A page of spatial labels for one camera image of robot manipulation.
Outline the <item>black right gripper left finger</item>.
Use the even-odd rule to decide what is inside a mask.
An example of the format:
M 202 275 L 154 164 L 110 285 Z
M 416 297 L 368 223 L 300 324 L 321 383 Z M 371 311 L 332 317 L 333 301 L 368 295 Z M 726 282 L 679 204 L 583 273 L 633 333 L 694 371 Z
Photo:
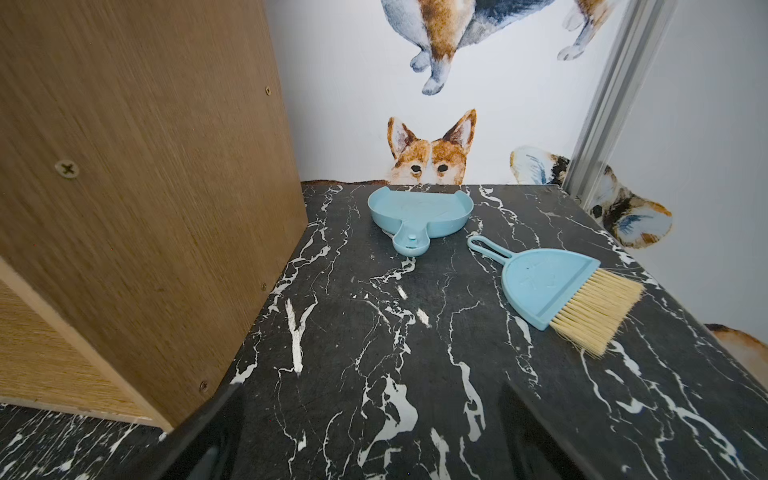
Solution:
M 217 392 L 165 440 L 113 475 L 115 479 L 229 479 L 244 422 L 243 386 Z

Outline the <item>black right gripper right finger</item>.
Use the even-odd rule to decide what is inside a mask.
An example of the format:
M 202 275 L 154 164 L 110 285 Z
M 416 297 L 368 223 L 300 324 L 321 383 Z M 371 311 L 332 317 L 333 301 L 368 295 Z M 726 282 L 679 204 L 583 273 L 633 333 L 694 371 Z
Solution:
M 510 383 L 501 387 L 501 418 L 514 479 L 603 479 Z

